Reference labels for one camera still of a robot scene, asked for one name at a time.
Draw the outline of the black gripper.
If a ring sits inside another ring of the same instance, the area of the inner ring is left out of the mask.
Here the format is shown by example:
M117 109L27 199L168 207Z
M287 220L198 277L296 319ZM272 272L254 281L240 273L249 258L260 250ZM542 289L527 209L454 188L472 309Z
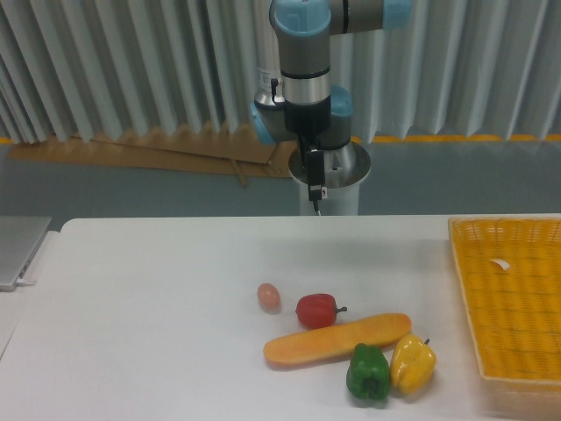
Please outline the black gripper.
M304 145L316 148L305 153L305 168L309 200L319 201L324 185L324 155L320 136L330 128L331 98L306 104L286 100L284 116L286 128L296 134Z

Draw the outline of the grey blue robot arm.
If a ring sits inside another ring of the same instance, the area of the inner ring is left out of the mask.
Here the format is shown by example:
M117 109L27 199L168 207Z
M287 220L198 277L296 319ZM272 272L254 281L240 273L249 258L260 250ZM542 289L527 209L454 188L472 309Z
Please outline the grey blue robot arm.
M291 175L314 206L370 170L352 142L352 97L330 78L330 39L405 26L410 1L257 1L259 88L253 127L266 144L296 140Z

